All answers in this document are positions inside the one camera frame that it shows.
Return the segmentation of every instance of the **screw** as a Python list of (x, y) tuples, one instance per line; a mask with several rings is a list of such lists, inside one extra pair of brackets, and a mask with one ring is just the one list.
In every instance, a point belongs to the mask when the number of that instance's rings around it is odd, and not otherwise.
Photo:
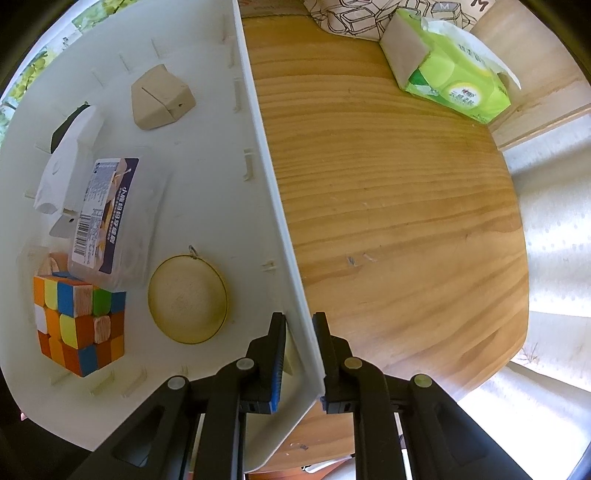
[(363, 362), (356, 356), (350, 356), (345, 360), (345, 366), (350, 370), (357, 370), (358, 368), (361, 368), (361, 365), (363, 365)]
[(183, 377), (172, 377), (168, 380), (168, 387), (170, 390), (178, 390), (183, 388), (186, 380)]
[(414, 383), (418, 387), (429, 388), (431, 385), (433, 385), (433, 380), (428, 375), (418, 374), (416, 377), (414, 377)]
[(238, 370), (250, 370), (255, 366), (255, 361), (252, 358), (244, 357), (236, 362), (236, 366), (238, 367)]

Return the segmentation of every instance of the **wooden block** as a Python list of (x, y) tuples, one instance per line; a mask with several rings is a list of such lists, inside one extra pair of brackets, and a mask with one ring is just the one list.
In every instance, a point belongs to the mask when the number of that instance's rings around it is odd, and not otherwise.
[(49, 346), (49, 335), (37, 330), (37, 336), (39, 337), (39, 345), (41, 346), (41, 353), (51, 358), (51, 348)]
[(75, 349), (81, 350), (95, 341), (95, 319), (92, 315), (72, 318), (60, 315), (61, 339)]
[(39, 276), (33, 277), (33, 300), (35, 305), (45, 306), (45, 279)]
[(95, 345), (98, 368), (103, 368), (111, 363), (111, 341)]
[(80, 358), (78, 357), (78, 350), (72, 348), (69, 345), (66, 345), (63, 342), (61, 342), (61, 347), (64, 351), (64, 361), (66, 364), (66, 368), (70, 372), (75, 373), (79, 377), (82, 377), (82, 370), (80, 369)]
[(51, 352), (51, 359), (61, 366), (66, 366), (64, 359), (64, 344), (61, 340), (55, 337), (49, 337), (49, 350)]
[(77, 280), (77, 278), (70, 275), (70, 272), (68, 271), (53, 272), (53, 276), (57, 278), (67, 278), (68, 280)]
[(134, 121), (143, 130), (175, 122), (195, 105), (189, 86), (163, 64), (148, 70), (131, 86)]
[(56, 310), (45, 308), (47, 333), (56, 340), (61, 340), (60, 314)]
[(120, 291), (111, 294), (111, 313), (119, 313), (125, 310), (125, 292)]
[(61, 273), (68, 270), (68, 254), (65, 252), (52, 252), (49, 256), (56, 261), (57, 268)]
[(90, 345), (82, 350), (78, 350), (78, 359), (80, 372), (83, 377), (99, 369), (98, 359), (96, 357), (96, 345)]
[(88, 282), (78, 280), (76, 277), (72, 277), (70, 274), (62, 275), (60, 277), (59, 281), (62, 281), (64, 283), (67, 283), (68, 285), (73, 285), (73, 286), (90, 285)]
[(111, 338), (123, 335), (124, 320), (125, 314), (123, 312), (111, 314)]
[(108, 315), (95, 317), (95, 343), (106, 342), (111, 336), (111, 318)]
[(47, 333), (47, 320), (45, 319), (45, 309), (39, 305), (33, 305), (35, 308), (35, 325), (41, 333)]
[(57, 284), (57, 310), (77, 318), (92, 314), (93, 286), (75, 285), (75, 281), (61, 278)]
[(123, 335), (111, 339), (111, 361), (121, 358), (125, 353), (125, 342)]
[(92, 314), (95, 317), (102, 317), (108, 315), (110, 311), (111, 292), (102, 288), (95, 288), (92, 292)]
[(57, 279), (46, 277), (45, 282), (45, 305), (51, 310), (57, 310)]

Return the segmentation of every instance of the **white pegboard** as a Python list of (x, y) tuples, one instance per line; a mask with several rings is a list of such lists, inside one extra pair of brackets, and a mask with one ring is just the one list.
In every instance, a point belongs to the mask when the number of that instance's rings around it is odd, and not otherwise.
[[(131, 84), (164, 63), (194, 93), (178, 122), (142, 131)], [(52, 246), (24, 193), (35, 189), (52, 132), (83, 102), (105, 117), (96, 151), (150, 147), (171, 170), (157, 220), (148, 278), (189, 244), (228, 282), (230, 316), (199, 345), (160, 332), (147, 283), (128, 292), (126, 354), (86, 378), (65, 375), (42, 356), (16, 257), (23, 245)], [(166, 378), (215, 373), (264, 335), (271, 313), (287, 315), (287, 359), (279, 411), (249, 416), (245, 468), (261, 466), (322, 394), (324, 376), (310, 313), (281, 207), (236, 0), (142, 0), (58, 56), (17, 109), (0, 153), (0, 365), (17, 403), (49, 431), (97, 447)]]

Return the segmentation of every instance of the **green foliage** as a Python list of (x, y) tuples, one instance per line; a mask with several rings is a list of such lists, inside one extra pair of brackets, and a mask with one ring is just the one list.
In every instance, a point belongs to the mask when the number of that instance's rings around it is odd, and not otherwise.
[(2, 144), (2, 140), (4, 140), (4, 135), (6, 134), (6, 130), (8, 130), (8, 124), (11, 120), (6, 115), (4, 109), (4, 106), (0, 108), (0, 145)]
[(8, 91), (8, 97), (14, 99), (17, 104), (20, 103), (27, 89), (50, 63), (47, 50), (39, 52), (23, 73), (21, 73), (18, 80), (12, 85), (12, 88)]
[(100, 0), (84, 10), (72, 23), (81, 33), (87, 32), (122, 8), (136, 3), (136, 1), (138, 0)]

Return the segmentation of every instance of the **patterned paper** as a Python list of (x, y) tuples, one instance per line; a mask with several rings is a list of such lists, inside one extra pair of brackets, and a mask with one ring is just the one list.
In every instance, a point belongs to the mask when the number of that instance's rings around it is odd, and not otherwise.
[(322, 29), (347, 37), (378, 41), (394, 12), (404, 8), (422, 17), (448, 20), (456, 26), (471, 30), (495, 0), (304, 0)]

